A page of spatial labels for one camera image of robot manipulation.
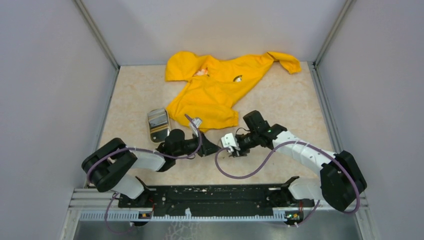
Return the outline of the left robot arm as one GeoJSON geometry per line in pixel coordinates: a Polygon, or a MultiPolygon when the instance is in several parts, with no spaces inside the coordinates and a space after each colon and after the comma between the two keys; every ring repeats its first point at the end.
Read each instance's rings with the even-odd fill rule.
{"type": "Polygon", "coordinates": [[[170,131],[155,150],[128,147],[121,138],[114,138],[89,155],[81,164],[89,183],[100,192],[114,191],[130,198],[138,207],[149,203],[150,193],[142,180],[129,175],[131,169],[165,172],[178,159],[210,156],[219,146],[205,134],[196,131],[191,139],[180,129],[170,131]]]}

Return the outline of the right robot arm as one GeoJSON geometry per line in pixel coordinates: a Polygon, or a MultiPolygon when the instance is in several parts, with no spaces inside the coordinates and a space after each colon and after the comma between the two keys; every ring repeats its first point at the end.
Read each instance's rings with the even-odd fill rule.
{"type": "Polygon", "coordinates": [[[284,204],[295,206],[303,199],[324,200],[345,214],[359,209],[360,195],[367,188],[367,182],[350,152],[336,153],[316,147],[280,124],[269,125],[257,110],[246,114],[243,120],[248,127],[246,134],[228,133],[221,138],[222,146],[233,157],[246,156],[252,148],[261,146],[270,149],[272,154],[291,157],[318,177],[294,178],[281,193],[284,204]],[[355,208],[348,211],[352,203],[355,208]]]}

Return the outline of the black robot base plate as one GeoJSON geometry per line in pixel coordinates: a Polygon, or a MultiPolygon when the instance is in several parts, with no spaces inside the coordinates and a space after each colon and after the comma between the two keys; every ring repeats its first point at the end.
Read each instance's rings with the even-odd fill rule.
{"type": "Polygon", "coordinates": [[[303,221],[305,208],[316,205],[314,200],[290,196],[288,184],[293,179],[274,184],[148,186],[147,193],[136,199],[120,195],[118,207],[152,209],[152,213],[139,214],[148,220],[252,219],[293,225],[303,221]]]}

